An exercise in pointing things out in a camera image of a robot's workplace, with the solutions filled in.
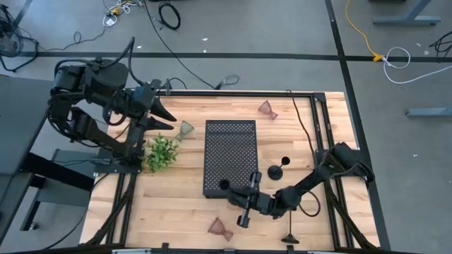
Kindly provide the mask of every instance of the gray floor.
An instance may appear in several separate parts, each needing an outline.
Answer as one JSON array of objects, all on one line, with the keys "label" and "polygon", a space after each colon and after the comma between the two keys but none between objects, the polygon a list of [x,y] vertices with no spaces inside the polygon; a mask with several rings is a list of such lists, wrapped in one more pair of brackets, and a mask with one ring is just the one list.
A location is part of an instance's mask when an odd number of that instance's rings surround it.
[{"label": "gray floor", "polygon": [[[25,2],[0,0],[16,16]],[[346,0],[333,0],[335,16],[347,55],[369,56],[363,39],[344,16]],[[391,47],[405,47],[413,56],[424,56],[428,44],[450,31],[452,2],[436,0],[424,10],[425,15],[441,15],[436,27],[393,28],[371,24],[372,16],[401,13],[414,1],[404,4],[377,1],[352,1],[350,18],[369,36],[374,51],[385,54]],[[315,0],[192,0],[174,1],[182,15],[180,30],[161,30],[161,35],[175,52],[292,53],[337,54],[324,1]],[[150,4],[157,13],[157,4]],[[80,31],[90,38],[102,31],[102,1],[34,0],[20,26],[37,38],[45,48],[62,47],[72,42]],[[95,42],[69,48],[68,52],[120,52],[136,37],[136,52],[167,52],[143,10],[133,8]],[[7,59],[18,64],[25,58]],[[52,80],[53,67],[61,60],[38,58],[16,74],[22,78]],[[211,83],[237,73],[240,83],[234,90],[318,90],[345,91],[338,61],[275,59],[182,59],[192,71]],[[408,119],[409,107],[450,106],[451,71],[408,85],[390,83],[381,63],[348,62],[364,132],[371,153],[381,205],[393,250],[417,253],[449,253],[452,242],[452,126],[448,119]],[[447,66],[437,63],[412,63],[403,71],[390,70],[395,80],[408,80]],[[187,73],[174,59],[134,59],[133,69],[143,80],[179,77],[190,89],[206,88]],[[129,79],[128,86],[135,86]],[[82,105],[100,118],[100,108]],[[87,151],[70,144],[45,126],[33,151],[49,157],[54,148]],[[21,207],[30,202],[26,198]],[[16,221],[23,217],[21,208]],[[67,232],[83,214],[81,207],[49,205],[37,215],[42,229],[19,233],[14,222],[0,252],[32,250],[45,247]],[[61,246],[78,242],[81,229]]]}]

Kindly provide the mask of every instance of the black perforated box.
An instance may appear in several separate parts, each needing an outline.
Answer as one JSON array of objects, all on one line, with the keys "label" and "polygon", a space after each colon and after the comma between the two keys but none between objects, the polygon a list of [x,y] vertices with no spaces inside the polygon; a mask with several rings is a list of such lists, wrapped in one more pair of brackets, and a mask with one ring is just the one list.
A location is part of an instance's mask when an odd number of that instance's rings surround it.
[{"label": "black perforated box", "polygon": [[258,171],[256,122],[253,120],[207,120],[204,149],[203,194],[206,198],[226,198],[220,181],[231,186],[249,185]]}]

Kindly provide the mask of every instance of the wooden tabletop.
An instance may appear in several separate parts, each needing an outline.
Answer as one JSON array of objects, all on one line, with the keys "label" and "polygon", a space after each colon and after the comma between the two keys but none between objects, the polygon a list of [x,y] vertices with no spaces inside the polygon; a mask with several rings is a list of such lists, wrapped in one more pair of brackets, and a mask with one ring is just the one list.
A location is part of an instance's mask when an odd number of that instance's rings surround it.
[{"label": "wooden tabletop", "polygon": [[[327,92],[326,98],[335,141],[345,141],[350,147],[355,147],[344,94]],[[274,121],[257,111],[266,100],[270,102],[273,111],[279,114]],[[315,149],[317,144],[309,99],[297,98],[295,101]],[[292,100],[279,97],[171,96],[162,97],[162,103],[178,119],[178,122],[171,123],[174,130],[160,131],[163,136],[172,138],[178,134],[182,120],[189,122],[195,130],[179,144],[177,162],[161,173],[151,174],[143,170],[139,174],[126,246],[160,248],[162,243],[169,243],[170,248],[285,250],[286,244],[280,239],[289,231],[288,214],[273,220],[252,211],[249,228],[243,229],[236,225],[242,209],[232,206],[224,199],[206,199],[203,196],[204,138],[208,119],[256,120],[258,167],[263,173],[260,189],[274,194],[280,188],[296,184],[312,172],[314,165],[307,136],[298,122]],[[320,105],[318,108],[320,124],[323,126]],[[128,121],[120,126],[112,126],[108,133],[116,136],[127,124]],[[145,139],[152,139],[158,133],[159,131],[148,131]],[[291,162],[283,168],[283,177],[279,181],[270,180],[266,174],[267,168],[273,164],[279,165],[284,156],[288,156]],[[116,184],[117,176],[111,175],[93,191],[81,243],[94,235],[111,212]],[[343,178],[343,185],[351,218],[369,241],[379,246],[365,182],[361,178],[347,177]],[[295,249],[333,250],[323,186],[315,187],[313,192],[321,201],[320,214],[311,218],[299,210],[292,213],[292,234],[300,241]],[[314,213],[317,209],[315,199],[307,194],[302,198],[302,206],[309,213]],[[222,220],[227,230],[234,233],[230,242],[222,236],[207,233],[216,217]],[[345,246],[343,223],[337,213],[336,217],[341,245]],[[116,231],[117,240],[120,224]]]}]

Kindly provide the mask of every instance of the green leaves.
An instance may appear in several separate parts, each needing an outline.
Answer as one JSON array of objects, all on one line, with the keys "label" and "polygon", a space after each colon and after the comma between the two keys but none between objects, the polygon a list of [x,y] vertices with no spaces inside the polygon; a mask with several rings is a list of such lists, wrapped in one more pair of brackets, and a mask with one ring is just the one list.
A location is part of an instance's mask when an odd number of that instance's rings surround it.
[{"label": "green leaves", "polygon": [[152,173],[155,173],[164,171],[169,164],[176,161],[176,149],[179,146],[160,134],[153,141],[153,143],[148,141],[146,144],[146,147],[151,149],[151,153],[145,156],[143,163],[149,166]]}]

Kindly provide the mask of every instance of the black desk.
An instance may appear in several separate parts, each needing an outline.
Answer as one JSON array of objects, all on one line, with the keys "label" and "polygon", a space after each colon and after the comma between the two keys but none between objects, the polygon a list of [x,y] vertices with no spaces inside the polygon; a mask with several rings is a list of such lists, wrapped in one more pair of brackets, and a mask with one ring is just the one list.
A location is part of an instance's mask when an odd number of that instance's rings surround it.
[{"label": "black desk", "polygon": [[46,178],[85,191],[93,186],[92,177],[30,153],[46,120],[52,86],[51,81],[0,77],[0,243],[29,186],[42,188]]}]

